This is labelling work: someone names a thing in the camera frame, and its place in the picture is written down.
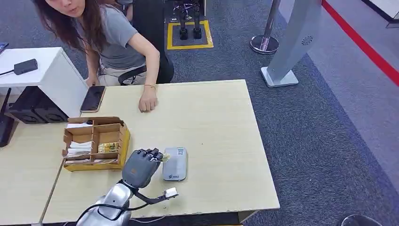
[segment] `black power adapter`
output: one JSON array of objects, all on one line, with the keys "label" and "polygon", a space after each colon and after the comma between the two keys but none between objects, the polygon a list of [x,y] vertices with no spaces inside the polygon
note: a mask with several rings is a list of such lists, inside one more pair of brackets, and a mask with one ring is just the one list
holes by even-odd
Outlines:
[{"label": "black power adapter", "polygon": [[36,59],[28,60],[28,61],[14,65],[14,73],[15,74],[23,74],[23,73],[34,71],[36,69],[37,69]]}]

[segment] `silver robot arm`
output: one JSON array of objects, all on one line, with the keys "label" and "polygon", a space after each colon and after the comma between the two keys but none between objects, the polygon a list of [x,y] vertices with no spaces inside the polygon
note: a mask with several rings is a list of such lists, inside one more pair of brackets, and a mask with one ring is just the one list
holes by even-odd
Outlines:
[{"label": "silver robot arm", "polygon": [[[176,188],[164,191],[158,198],[150,199],[138,192],[146,187],[160,165],[163,154],[158,149],[136,150],[129,157],[119,181],[107,195],[102,196],[93,206],[86,209],[77,221],[77,226],[126,226],[132,211],[178,196]],[[146,204],[129,208],[129,200],[136,196]]]}]

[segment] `black cable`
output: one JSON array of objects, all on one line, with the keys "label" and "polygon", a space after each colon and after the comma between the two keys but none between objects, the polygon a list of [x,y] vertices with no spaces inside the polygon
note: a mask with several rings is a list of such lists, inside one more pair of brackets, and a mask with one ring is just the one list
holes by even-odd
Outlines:
[{"label": "black cable", "polygon": [[1,73],[0,75],[8,74],[8,73],[11,73],[11,72],[13,72],[13,71],[14,71],[14,69],[11,70],[11,71],[8,71],[8,72]]},{"label": "black cable", "polygon": [[109,204],[95,204],[95,205],[92,205],[92,206],[90,206],[89,208],[87,208],[85,211],[83,211],[83,213],[80,215],[80,217],[78,218],[78,220],[76,221],[76,223],[79,222],[79,220],[80,220],[89,210],[91,210],[92,208],[101,207],[101,206],[110,207],[110,208],[114,208],[114,209],[121,210],[121,212],[119,213],[119,215],[118,215],[115,219],[112,219],[112,220],[116,220],[116,219],[119,218],[120,214],[121,214],[123,211],[135,211],[135,210],[139,210],[139,209],[141,209],[141,208],[144,208],[144,207],[148,206],[148,204],[146,203],[146,204],[144,204],[144,205],[142,205],[142,206],[134,207],[134,208],[126,208],[126,207],[114,206],[114,205],[109,205]]}]

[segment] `white cable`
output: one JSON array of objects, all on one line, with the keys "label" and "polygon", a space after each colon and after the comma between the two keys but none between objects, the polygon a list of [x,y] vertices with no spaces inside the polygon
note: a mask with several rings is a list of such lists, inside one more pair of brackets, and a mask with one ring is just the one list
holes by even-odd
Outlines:
[{"label": "white cable", "polygon": [[161,219],[163,219],[163,218],[165,218],[165,216],[160,217],[160,218],[155,219],[155,220],[150,220],[150,221],[140,221],[140,220],[136,220],[136,219],[134,219],[134,218],[131,218],[131,220],[134,220],[134,221],[136,221],[136,222],[138,222],[138,223],[142,223],[142,224],[148,224],[148,223],[152,223],[152,222],[161,220]]}]

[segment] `woman's hand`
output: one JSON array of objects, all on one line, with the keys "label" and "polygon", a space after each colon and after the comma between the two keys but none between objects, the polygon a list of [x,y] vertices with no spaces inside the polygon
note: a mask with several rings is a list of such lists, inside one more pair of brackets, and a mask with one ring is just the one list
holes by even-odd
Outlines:
[{"label": "woman's hand", "polygon": [[100,81],[98,81],[98,78],[97,78],[97,76],[93,76],[93,77],[90,77],[89,76],[89,78],[88,79],[86,79],[86,84],[89,86],[89,87],[92,87],[93,85],[95,85],[95,86],[99,86],[100,85]]},{"label": "woman's hand", "polygon": [[144,86],[143,94],[138,102],[138,108],[141,112],[149,112],[158,105],[157,93],[154,86]]}]

